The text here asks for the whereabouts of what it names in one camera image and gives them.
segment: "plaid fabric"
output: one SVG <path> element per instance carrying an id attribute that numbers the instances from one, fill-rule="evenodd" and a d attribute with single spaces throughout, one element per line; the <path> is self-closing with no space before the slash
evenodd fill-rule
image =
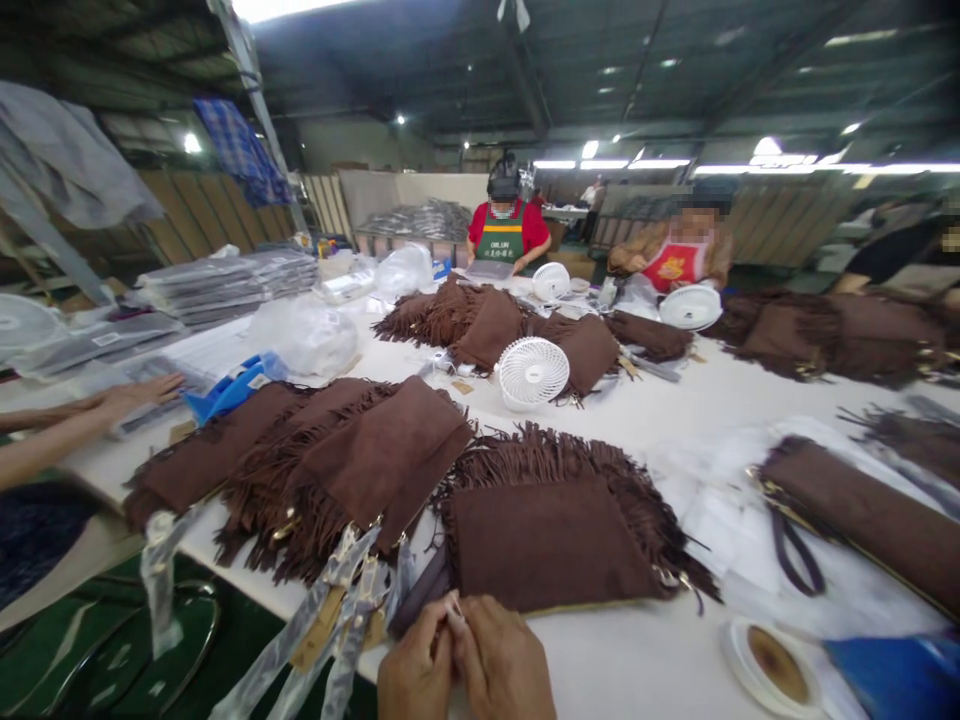
<path id="1" fill-rule="evenodd" d="M 220 164 L 253 207 L 290 205 L 293 194 L 273 158 L 237 106 L 229 100 L 194 100 L 217 150 Z"/>

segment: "white desk fan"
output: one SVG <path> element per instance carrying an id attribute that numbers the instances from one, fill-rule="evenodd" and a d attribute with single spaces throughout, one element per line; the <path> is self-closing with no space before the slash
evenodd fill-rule
<path id="1" fill-rule="evenodd" d="M 547 263 L 533 275 L 533 294 L 544 302 L 556 302 L 570 292 L 570 273 L 560 263 Z"/>
<path id="2" fill-rule="evenodd" d="M 513 412 L 529 412 L 550 402 L 570 378 L 563 350 L 543 338 L 522 338 L 508 345 L 496 370 L 500 395 Z"/>

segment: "paper tag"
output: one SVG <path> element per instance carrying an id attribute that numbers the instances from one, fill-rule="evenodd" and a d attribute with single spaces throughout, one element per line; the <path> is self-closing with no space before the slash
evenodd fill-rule
<path id="1" fill-rule="evenodd" d="M 181 440 L 186 439 L 196 429 L 197 424 L 193 420 L 174 425 L 170 428 L 170 444 L 176 445 Z"/>
<path id="2" fill-rule="evenodd" d="M 629 375 L 630 377 L 637 377 L 637 375 L 639 374 L 637 372 L 637 367 L 632 362 L 630 362 L 629 358 L 621 355 L 618 358 L 618 360 L 620 361 L 620 365 L 623 367 L 623 369 L 627 371 L 627 375 Z"/>
<path id="3" fill-rule="evenodd" d="M 290 665 L 293 666 L 294 670 L 305 673 L 313 667 L 313 663 L 320 657 L 323 646 L 327 644 L 327 638 L 330 637 L 330 633 L 333 632 L 333 628 L 337 624 L 337 618 L 340 616 L 340 606 L 343 604 L 343 598 L 346 594 L 346 588 L 340 586 L 330 588 L 323 607 L 317 613 L 317 619 L 313 621 L 310 630 L 307 631 L 296 652 L 290 658 Z"/>
<path id="4" fill-rule="evenodd" d="M 268 382 L 270 382 L 270 378 L 268 378 L 263 373 L 260 373 L 253 380 L 247 383 L 247 387 L 250 388 L 251 390 L 259 390 Z"/>
<path id="5" fill-rule="evenodd" d="M 463 395 L 469 395 L 473 392 L 473 388 L 470 385 L 467 385 L 467 383 L 463 382 L 463 380 L 454 380 L 450 384 L 459 390 Z"/>
<path id="6" fill-rule="evenodd" d="M 103 347 L 104 345 L 112 345 L 119 339 L 120 333 L 107 333 L 106 335 L 101 335 L 98 338 L 91 338 L 90 342 L 97 347 Z"/>

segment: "wall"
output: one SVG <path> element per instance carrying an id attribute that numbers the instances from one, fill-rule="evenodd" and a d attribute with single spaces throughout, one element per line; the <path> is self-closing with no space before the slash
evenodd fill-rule
<path id="1" fill-rule="evenodd" d="M 362 162 L 371 170 L 390 166 L 394 171 L 430 170 L 433 145 L 407 127 L 387 125 L 369 118 L 343 121 L 303 120 L 298 123 L 306 171 L 328 174 L 331 163 Z"/>

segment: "blue object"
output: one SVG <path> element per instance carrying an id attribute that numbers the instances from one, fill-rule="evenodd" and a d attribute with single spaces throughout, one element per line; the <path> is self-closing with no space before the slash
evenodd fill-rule
<path id="1" fill-rule="evenodd" d="M 955 638 L 857 638 L 825 645 L 872 720 L 960 717 L 960 642 Z"/>
<path id="2" fill-rule="evenodd" d="M 256 131 L 229 100 L 194 100 L 224 172 L 243 188 L 252 207 L 291 205 L 293 193 Z"/>
<path id="3" fill-rule="evenodd" d="M 433 279 L 434 280 L 443 280 L 450 272 L 453 270 L 453 263 L 450 258 L 447 258 L 444 261 L 434 260 L 433 261 Z"/>
<path id="4" fill-rule="evenodd" d="M 203 427 L 207 421 L 239 407 L 247 398 L 270 382 L 259 355 L 243 362 L 232 373 L 214 385 L 213 390 L 200 395 L 184 394 L 184 400 L 193 410 L 197 425 Z"/>

